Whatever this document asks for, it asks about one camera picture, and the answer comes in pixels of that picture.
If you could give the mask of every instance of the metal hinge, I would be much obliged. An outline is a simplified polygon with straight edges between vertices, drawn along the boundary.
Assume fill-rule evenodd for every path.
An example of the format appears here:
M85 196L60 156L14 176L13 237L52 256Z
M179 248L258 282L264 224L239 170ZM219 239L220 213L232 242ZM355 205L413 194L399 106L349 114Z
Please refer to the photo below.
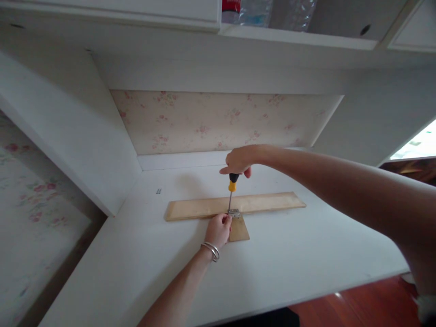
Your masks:
M241 217L241 213L239 212L239 209L230 209L228 211L228 215L232 218L239 218Z

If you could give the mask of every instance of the screwdriver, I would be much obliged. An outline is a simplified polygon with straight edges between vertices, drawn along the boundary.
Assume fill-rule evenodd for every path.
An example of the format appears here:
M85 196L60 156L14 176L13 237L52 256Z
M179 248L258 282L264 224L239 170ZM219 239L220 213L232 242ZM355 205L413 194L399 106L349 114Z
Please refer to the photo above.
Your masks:
M230 184L228 186L228 190L230 191L230 199L228 201L228 211L227 213L230 213L230 204L232 203L232 194L234 191L236 191L236 181L238 180L239 174L229 174L230 177Z

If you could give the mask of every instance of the yellow screwdriver handle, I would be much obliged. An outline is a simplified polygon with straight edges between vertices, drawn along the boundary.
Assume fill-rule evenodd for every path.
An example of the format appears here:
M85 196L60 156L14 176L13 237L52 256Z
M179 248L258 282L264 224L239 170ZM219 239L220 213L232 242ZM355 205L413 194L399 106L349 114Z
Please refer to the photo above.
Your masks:
M234 192L236 191L236 181L238 180L239 174L231 173L229 177L230 177L230 184L228 186L228 190L230 192Z
M229 186L228 186L228 190L229 190L230 192L234 192L234 191L236 191L236 183L230 181L230 184L229 184Z

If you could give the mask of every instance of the forearm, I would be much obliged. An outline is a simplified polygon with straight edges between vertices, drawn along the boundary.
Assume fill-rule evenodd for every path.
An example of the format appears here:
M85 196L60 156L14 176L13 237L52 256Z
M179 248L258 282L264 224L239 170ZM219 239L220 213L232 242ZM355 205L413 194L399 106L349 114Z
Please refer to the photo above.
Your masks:
M212 252L201 247L151 306L138 327L183 326L198 286L211 262Z
M255 163L285 173L339 211L399 244L434 245L436 241L434 187L310 152L260 145L254 153Z

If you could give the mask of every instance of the red bottle cap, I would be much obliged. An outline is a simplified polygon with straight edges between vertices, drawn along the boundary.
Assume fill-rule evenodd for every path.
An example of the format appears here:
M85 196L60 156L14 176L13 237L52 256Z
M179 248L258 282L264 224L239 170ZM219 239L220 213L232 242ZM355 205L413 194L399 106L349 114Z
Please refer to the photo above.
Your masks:
M222 11L236 11L239 14L241 11L241 0L223 0Z

